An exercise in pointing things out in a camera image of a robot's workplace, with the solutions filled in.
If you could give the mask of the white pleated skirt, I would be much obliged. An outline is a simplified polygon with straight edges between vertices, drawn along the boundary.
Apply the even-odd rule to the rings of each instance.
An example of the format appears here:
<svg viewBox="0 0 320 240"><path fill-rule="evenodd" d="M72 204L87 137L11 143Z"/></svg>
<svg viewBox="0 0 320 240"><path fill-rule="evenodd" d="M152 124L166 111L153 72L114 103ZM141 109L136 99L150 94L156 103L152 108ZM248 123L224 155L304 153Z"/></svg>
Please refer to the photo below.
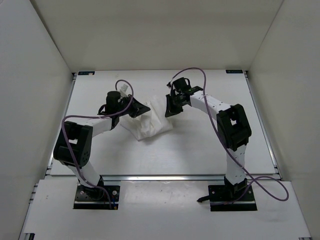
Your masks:
<svg viewBox="0 0 320 240"><path fill-rule="evenodd" d="M123 116L120 125L129 131L137 141L151 138L173 129L173 124L165 117L165 101L157 95L151 96L144 103L150 111L131 118Z"/></svg>

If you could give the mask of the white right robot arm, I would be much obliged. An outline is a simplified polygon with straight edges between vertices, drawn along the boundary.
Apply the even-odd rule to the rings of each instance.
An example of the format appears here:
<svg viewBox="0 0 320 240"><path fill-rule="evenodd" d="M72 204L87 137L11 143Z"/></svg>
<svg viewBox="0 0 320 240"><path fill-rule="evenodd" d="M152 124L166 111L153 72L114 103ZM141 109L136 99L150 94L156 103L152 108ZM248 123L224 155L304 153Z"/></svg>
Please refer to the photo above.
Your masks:
<svg viewBox="0 0 320 240"><path fill-rule="evenodd" d="M166 95L165 117L177 115L183 106L189 105L208 114L210 121L216 121L214 130L226 150L227 170L224 176L224 195L236 200L247 187L245 151L252 130L242 105L230 105L210 95L197 91L191 95L179 93Z"/></svg>

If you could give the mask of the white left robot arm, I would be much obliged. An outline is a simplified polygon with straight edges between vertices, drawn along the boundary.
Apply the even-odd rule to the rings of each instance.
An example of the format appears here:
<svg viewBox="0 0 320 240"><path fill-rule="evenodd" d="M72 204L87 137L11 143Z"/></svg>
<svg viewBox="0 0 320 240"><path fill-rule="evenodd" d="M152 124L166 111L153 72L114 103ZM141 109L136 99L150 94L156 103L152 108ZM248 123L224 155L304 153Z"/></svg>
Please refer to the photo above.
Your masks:
<svg viewBox="0 0 320 240"><path fill-rule="evenodd" d="M89 159L92 139L104 132L113 130L119 123L120 117L128 115L136 118L151 109L137 101L131 95L121 96L112 91L106 97L105 104L98 110L98 118L87 119L82 123L65 121L60 130L53 149L53 158L67 166L78 178L80 190L94 200L107 197L104 181Z"/></svg>

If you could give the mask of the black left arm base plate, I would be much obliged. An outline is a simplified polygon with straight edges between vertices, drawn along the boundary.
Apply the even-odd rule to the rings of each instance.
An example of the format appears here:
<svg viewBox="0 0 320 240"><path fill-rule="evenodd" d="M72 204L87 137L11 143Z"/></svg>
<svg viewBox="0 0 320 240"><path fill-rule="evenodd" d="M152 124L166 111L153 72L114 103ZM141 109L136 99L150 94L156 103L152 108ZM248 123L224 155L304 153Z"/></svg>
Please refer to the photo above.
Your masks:
<svg viewBox="0 0 320 240"><path fill-rule="evenodd" d="M118 210L120 185L105 185L104 189L89 188L78 185L74 197L73 208L76 210Z"/></svg>

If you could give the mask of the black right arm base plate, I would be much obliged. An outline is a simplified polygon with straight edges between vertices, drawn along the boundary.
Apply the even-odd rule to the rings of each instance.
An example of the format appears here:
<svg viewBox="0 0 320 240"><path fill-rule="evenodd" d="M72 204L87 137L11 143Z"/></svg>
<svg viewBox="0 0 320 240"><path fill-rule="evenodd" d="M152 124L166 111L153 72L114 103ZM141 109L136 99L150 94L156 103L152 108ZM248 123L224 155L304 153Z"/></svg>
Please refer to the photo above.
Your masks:
<svg viewBox="0 0 320 240"><path fill-rule="evenodd" d="M198 203L205 201L209 201L211 212L252 212L258 210L252 186L247 191L243 189L231 196L225 185L209 185L208 195L197 200Z"/></svg>

